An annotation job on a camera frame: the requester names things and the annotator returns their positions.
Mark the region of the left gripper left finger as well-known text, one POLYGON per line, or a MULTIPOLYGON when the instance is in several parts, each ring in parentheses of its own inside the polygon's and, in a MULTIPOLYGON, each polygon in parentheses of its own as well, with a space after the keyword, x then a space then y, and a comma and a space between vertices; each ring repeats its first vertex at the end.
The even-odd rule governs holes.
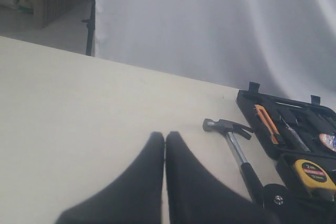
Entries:
POLYGON ((152 132, 130 166, 106 188, 65 210, 58 223, 161 223, 165 141, 152 132))

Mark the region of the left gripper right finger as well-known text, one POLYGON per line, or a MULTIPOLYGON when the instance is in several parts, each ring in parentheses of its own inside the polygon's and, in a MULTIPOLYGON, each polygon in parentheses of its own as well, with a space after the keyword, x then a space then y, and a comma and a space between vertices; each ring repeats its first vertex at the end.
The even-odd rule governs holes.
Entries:
POLYGON ((245 199, 213 176, 179 132, 165 143, 170 223, 279 223, 272 213, 245 199))

